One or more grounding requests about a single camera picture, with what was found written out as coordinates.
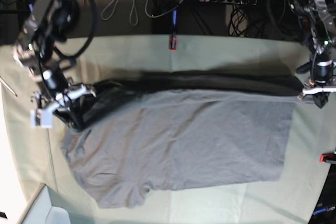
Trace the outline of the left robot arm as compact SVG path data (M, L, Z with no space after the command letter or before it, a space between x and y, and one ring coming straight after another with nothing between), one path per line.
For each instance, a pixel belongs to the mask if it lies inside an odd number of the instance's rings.
M332 15L334 4L326 0L287 0L291 11L308 23L299 34L281 30L271 9L271 0L266 0L266 10L270 22L287 40L299 40L311 51L309 61L296 69L297 74L309 73L299 97L312 97L319 108L329 101L335 92L335 17Z

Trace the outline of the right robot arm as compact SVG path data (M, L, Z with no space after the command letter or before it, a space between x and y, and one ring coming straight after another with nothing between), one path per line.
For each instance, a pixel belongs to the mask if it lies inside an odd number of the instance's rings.
M68 81L52 59L56 54L61 61L75 62L89 47L97 30L97 8L94 0L88 0L92 13L89 35L84 45L74 54L65 55L56 42L65 42L70 26L76 22L76 0L35 0L33 9L24 21L13 45L13 58L26 68L40 86L40 94L53 101L58 94L65 94Z

